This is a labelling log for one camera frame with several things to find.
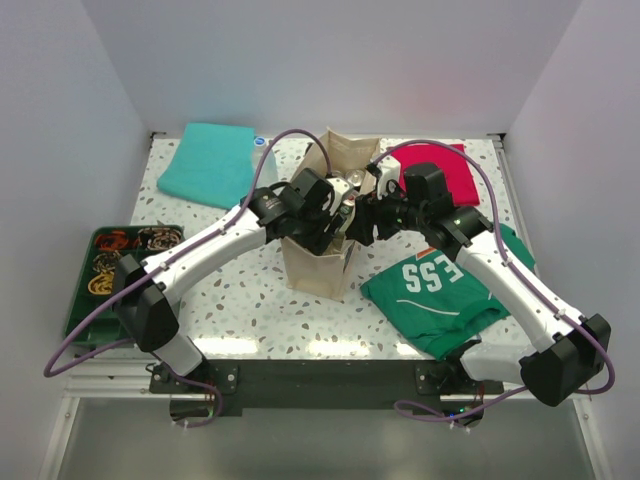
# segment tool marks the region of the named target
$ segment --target bracelet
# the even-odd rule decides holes
[[[182,240],[180,230],[171,227],[147,227],[138,231],[136,242],[145,250],[169,250]]]
[[[88,288],[92,295],[110,295],[113,290],[113,273],[101,273],[93,277]]]
[[[124,230],[113,230],[111,233],[103,233],[98,235],[95,246],[100,250],[112,252],[114,250],[123,250],[127,248],[129,238]]]
[[[116,264],[122,258],[120,252],[103,252],[93,259],[93,270],[98,273],[113,273],[116,271]]]

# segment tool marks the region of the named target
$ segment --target green tray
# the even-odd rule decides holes
[[[94,259],[102,253],[114,251],[117,251],[122,257],[131,254],[138,261],[151,255],[156,255],[171,247],[165,247],[162,242],[153,242],[153,234],[147,234],[147,232],[150,232],[149,230],[143,232],[142,235],[140,235],[139,232],[142,229],[151,229],[151,232],[158,232],[159,229],[163,228],[170,228],[179,232],[180,241],[182,241],[183,229],[178,225],[102,227],[91,235],[91,242],[89,242],[89,247],[84,257],[82,270],[80,271],[78,284],[73,296],[65,335],[69,335],[87,315],[109,299],[110,295],[108,294],[96,295],[95,289],[94,293],[89,290],[89,282],[91,282],[94,277],[100,275],[100,273],[94,270]],[[111,309],[108,309],[98,315],[98,317],[78,335],[73,344],[96,348],[128,337],[129,334],[120,324],[118,317]]]

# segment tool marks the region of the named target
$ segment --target white enclosure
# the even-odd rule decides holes
[[[633,478],[639,16],[633,0],[5,1],[0,477],[38,475],[64,381],[41,372],[90,232],[130,219],[150,132],[211,121],[507,133],[542,279],[612,325],[618,383],[591,420]]]

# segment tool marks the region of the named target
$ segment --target brown paper bag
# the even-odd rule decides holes
[[[345,174],[349,170],[364,169],[371,159],[380,153],[380,138],[351,140],[328,130],[320,142],[327,149],[332,168]],[[322,176],[327,173],[327,164],[322,150],[315,143],[297,168],[295,178],[304,168],[311,168]],[[368,193],[375,186],[375,178],[366,175],[361,193]],[[341,252],[333,255],[315,256],[291,239],[284,238],[282,255],[287,272],[287,286],[314,295],[340,301],[349,283],[359,246],[353,240],[343,242]]]

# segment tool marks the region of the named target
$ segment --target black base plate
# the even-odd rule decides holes
[[[442,363],[420,360],[209,360],[209,378],[224,396],[225,416],[245,408],[387,410],[397,400],[413,400],[438,411],[467,405],[441,395],[474,395],[479,382],[443,377]],[[503,392],[499,382],[484,382],[486,394]],[[201,393],[176,383],[157,365],[149,391],[156,394]],[[204,404],[203,400],[193,400]]]

